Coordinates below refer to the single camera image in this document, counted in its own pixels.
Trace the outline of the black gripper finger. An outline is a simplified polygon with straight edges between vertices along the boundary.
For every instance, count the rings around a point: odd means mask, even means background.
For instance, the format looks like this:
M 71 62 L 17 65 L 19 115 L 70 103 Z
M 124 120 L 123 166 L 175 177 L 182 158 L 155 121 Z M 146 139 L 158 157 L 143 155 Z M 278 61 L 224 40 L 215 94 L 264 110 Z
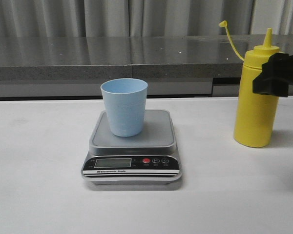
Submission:
M 293 86 L 293 55 L 276 53 L 262 65 L 262 72 L 252 82 L 252 92 L 287 97 Z

